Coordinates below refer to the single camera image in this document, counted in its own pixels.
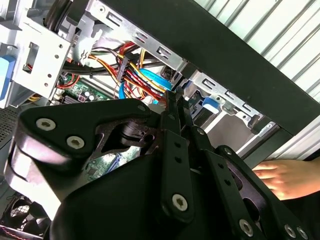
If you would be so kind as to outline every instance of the yellow wire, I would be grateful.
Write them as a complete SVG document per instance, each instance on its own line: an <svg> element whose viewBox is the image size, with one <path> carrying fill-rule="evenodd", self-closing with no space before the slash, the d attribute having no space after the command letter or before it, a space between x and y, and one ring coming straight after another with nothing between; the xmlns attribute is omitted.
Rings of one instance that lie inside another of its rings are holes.
<svg viewBox="0 0 320 240"><path fill-rule="evenodd" d="M144 67L145 54L146 54L146 50L144 48L142 48L141 54L140 54L140 68L141 69Z"/></svg>
<svg viewBox="0 0 320 240"><path fill-rule="evenodd" d="M139 71L139 69L136 67L136 65L134 65L132 62L130 62L131 67L133 67L133 69L138 73L138 75L145 80L146 82L149 82L153 87L155 87L157 90L159 90L160 92L164 93L165 90L162 89L161 87L159 87L158 85L154 84L153 81L151 81L149 78L147 78L145 75L142 74L142 72Z"/></svg>
<svg viewBox="0 0 320 240"><path fill-rule="evenodd" d="M93 59L93 60L96 60L98 63L100 63L110 73L110 75L111 75L112 79L114 80L115 84L120 88L120 85L119 85L119 82L117 80L116 75L114 75L114 73L108 67L108 64L106 62L104 62L100 58L97 58L96 56L93 56L93 55L89 55L89 58ZM128 98L131 98L131 95L127 92L127 90L124 90L124 93Z"/></svg>

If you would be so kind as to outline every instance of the silver screw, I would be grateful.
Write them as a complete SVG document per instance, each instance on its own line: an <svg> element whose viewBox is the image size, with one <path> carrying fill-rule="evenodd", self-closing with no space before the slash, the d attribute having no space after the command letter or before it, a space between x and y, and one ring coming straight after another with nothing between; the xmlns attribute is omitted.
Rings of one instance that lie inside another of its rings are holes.
<svg viewBox="0 0 320 240"><path fill-rule="evenodd" d="M254 235L254 230L252 229L251 225L244 219L240 219L239 225L241 230L248 236L252 237Z"/></svg>
<svg viewBox="0 0 320 240"><path fill-rule="evenodd" d="M288 224L284 225L284 229L290 237L292 237L294 239L296 238L296 233Z"/></svg>
<svg viewBox="0 0 320 240"><path fill-rule="evenodd" d="M225 148L225 149L224 149L224 151L226 152L226 154L228 154L228 155L232 155L232 152L230 151L230 149L229 149L229 148Z"/></svg>
<svg viewBox="0 0 320 240"><path fill-rule="evenodd" d="M78 136L70 136L66 140L66 144L73 149L82 149L85 146L85 141Z"/></svg>
<svg viewBox="0 0 320 240"><path fill-rule="evenodd" d="M308 239L308 235L301 227L298 226L296 229L304 239L306 239L306 240Z"/></svg>
<svg viewBox="0 0 320 240"><path fill-rule="evenodd" d="M188 209L187 200L180 194L175 194L172 196L172 203L181 212L184 212Z"/></svg>
<svg viewBox="0 0 320 240"><path fill-rule="evenodd" d="M51 131L56 128L56 123L48 118L40 118L35 122L36 126L44 131Z"/></svg>
<svg viewBox="0 0 320 240"><path fill-rule="evenodd" d="M146 108L144 106L142 106L142 105L138 105L138 109L140 109L141 111L145 111L146 110Z"/></svg>
<svg viewBox="0 0 320 240"><path fill-rule="evenodd" d="M99 6L99 11L100 11L100 13L105 13L106 12L106 8L105 8L105 6Z"/></svg>
<svg viewBox="0 0 320 240"><path fill-rule="evenodd" d="M204 132L201 128L198 128L197 131L198 131L198 133L200 133L201 135L205 135L205 132Z"/></svg>
<svg viewBox="0 0 320 240"><path fill-rule="evenodd" d="M176 120L175 116L173 116L172 114L169 114L168 116L169 116L170 119Z"/></svg>

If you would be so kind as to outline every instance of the orange wire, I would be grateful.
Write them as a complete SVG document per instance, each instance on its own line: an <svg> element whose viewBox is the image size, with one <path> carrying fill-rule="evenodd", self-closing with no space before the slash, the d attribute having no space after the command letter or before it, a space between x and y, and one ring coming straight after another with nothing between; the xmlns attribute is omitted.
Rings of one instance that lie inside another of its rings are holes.
<svg viewBox="0 0 320 240"><path fill-rule="evenodd" d="M80 75L78 75L77 79L76 79L73 83L71 83L71 84L69 84L69 85L64 84L64 85L61 85L61 86L57 86L57 88L59 88L59 89L68 89L68 88L72 88L74 85L76 85L76 84L77 84L77 82L79 81L79 79L80 79Z"/></svg>
<svg viewBox="0 0 320 240"><path fill-rule="evenodd" d="M124 86L126 87L126 89L137 99L138 97L135 95L135 93L131 90L131 88L128 86L127 83L124 84Z"/></svg>
<svg viewBox="0 0 320 240"><path fill-rule="evenodd" d="M124 80L126 80L128 83L136 86L137 88L143 89L143 91L145 91L147 94L149 94L150 96L152 96L155 100L158 100L158 101L160 100L160 97L159 97L159 96L156 96L152 91L146 89L144 86L141 86L141 85L139 85L139 84L137 84L137 83L129 80L129 78L127 78L127 77L124 77Z"/></svg>

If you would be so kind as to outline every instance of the fan grille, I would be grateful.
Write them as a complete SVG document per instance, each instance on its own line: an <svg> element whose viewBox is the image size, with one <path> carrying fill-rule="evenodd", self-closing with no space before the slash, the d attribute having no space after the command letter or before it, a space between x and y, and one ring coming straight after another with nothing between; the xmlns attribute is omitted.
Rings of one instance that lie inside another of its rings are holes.
<svg viewBox="0 0 320 240"><path fill-rule="evenodd" d="M13 107L0 109L0 146L1 142L12 134L16 125L17 117L17 110Z"/></svg>

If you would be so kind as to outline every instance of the corrugated metal wall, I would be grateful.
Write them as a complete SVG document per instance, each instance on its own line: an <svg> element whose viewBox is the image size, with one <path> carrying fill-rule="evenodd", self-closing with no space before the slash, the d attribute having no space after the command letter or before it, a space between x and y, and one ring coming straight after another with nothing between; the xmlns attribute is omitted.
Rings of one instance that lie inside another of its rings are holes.
<svg viewBox="0 0 320 240"><path fill-rule="evenodd" d="M195 0L320 102L320 0Z"/></svg>

